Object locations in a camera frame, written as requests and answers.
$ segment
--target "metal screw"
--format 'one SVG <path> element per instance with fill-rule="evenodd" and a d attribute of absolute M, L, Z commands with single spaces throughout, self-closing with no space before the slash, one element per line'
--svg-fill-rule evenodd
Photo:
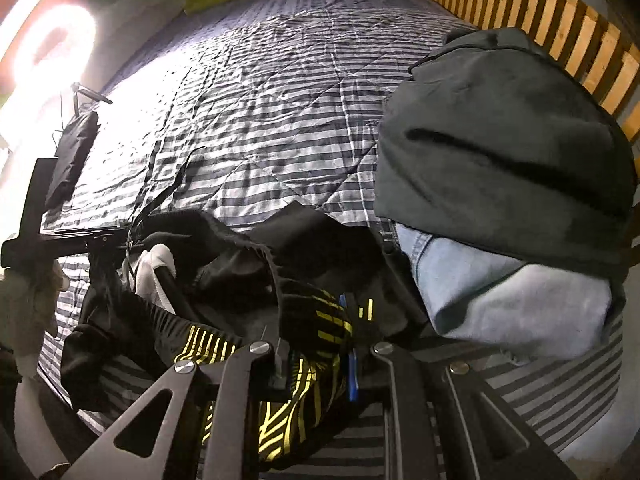
<path fill-rule="evenodd" d="M 249 346 L 249 352 L 252 354 L 262 355 L 266 354 L 269 350 L 271 350 L 271 345 L 266 341 L 256 341 Z"/>
<path fill-rule="evenodd" d="M 449 370 L 451 370 L 452 374 L 466 375 L 469 372 L 469 365 L 462 361 L 456 361 L 449 365 Z"/>
<path fill-rule="evenodd" d="M 376 354 L 389 355 L 394 351 L 394 346 L 391 343 L 387 343 L 386 341 L 381 341 L 380 343 L 376 343 L 374 345 L 373 351 Z"/>
<path fill-rule="evenodd" d="M 193 361 L 178 361 L 174 365 L 174 370 L 179 374 L 190 374 L 196 369 L 196 363 Z"/>

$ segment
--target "striped bedsheet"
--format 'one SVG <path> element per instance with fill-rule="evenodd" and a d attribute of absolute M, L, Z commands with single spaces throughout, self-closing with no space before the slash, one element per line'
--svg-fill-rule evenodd
<path fill-rule="evenodd" d="M 430 0 L 241 0 L 180 16 L 107 88 L 100 133 L 73 199 L 46 228 L 118 224 L 171 184 L 187 154 L 187 178 L 161 209 L 209 209 L 235 229 L 292 200 L 350 225 L 381 231 L 373 213 L 378 121 L 407 67 L 462 22 Z M 88 286 L 86 256 L 62 258 L 72 280 L 60 295 L 58 338 L 46 335 L 40 374 L 60 385 L 65 337 Z M 514 366 L 494 348 L 433 338 L 416 357 L 464 359 L 559 452 L 612 405 L 622 360 L 622 317 L 608 341 L 573 362 Z M 101 433 L 151 384 L 117 358 L 102 374 L 108 413 L 79 412 Z M 383 474 L 382 410 L 359 420 L 307 462 L 274 478 Z"/>

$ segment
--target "wooden bed rail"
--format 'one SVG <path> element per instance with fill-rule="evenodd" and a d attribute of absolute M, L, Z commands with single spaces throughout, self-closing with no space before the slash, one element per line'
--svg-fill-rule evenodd
<path fill-rule="evenodd" d="M 640 52 L 613 23 L 581 0 L 434 0 L 476 27 L 519 27 L 578 80 L 621 125 L 640 136 Z M 640 175 L 640 157 L 636 158 Z M 640 235 L 640 205 L 630 236 Z M 640 244 L 630 265 L 640 263 Z"/>

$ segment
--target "denim fabric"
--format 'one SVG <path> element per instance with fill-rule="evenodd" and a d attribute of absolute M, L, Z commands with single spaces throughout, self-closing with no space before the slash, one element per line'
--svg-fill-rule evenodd
<path fill-rule="evenodd" d="M 609 281 L 528 264 L 396 224 L 435 331 L 518 357 L 572 359 L 598 345 Z"/>

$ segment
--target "gray and white striped fabric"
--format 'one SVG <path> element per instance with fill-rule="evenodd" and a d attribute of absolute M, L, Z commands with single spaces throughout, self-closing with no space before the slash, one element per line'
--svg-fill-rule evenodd
<path fill-rule="evenodd" d="M 430 0 L 241 0 L 181 16 L 154 38 L 95 106 L 100 133 L 73 199 L 46 228 L 119 224 L 174 179 L 187 154 L 186 182 L 161 210 L 208 209 L 247 229 L 292 200 L 350 225 L 385 231 L 373 213 L 378 121 L 407 67 L 462 24 Z M 47 335 L 40 373 L 60 386 L 65 337 L 78 322 L 88 259 L 62 258 L 72 280 L 60 295 L 60 336 Z M 424 360 L 464 359 L 556 451 L 612 405 L 622 360 L 622 317 L 601 348 L 574 362 L 514 366 L 497 349 L 434 338 Z M 80 412 L 97 433 L 151 384 L 125 358 L 105 367 L 108 413 Z M 278 478 L 383 473 L 382 416 L 372 406 L 324 449 Z"/>

